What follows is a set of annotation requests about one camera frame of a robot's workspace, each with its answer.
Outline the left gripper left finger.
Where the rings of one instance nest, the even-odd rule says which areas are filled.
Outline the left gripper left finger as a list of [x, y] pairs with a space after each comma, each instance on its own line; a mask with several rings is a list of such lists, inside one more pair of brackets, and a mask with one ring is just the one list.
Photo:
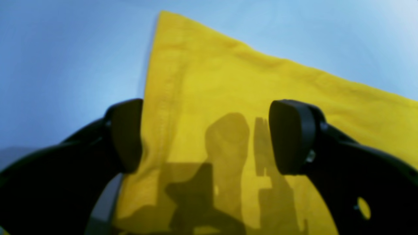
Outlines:
[[83, 235], [107, 184], [140, 165], [142, 105], [114, 104], [61, 143], [1, 171], [1, 227], [11, 235]]

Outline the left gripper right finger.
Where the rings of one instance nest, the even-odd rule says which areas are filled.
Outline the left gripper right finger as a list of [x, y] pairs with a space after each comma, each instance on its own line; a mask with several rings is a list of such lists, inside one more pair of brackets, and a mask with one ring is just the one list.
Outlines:
[[308, 103], [275, 100], [268, 121], [278, 171], [310, 180], [340, 235], [417, 234], [414, 167], [358, 143]]

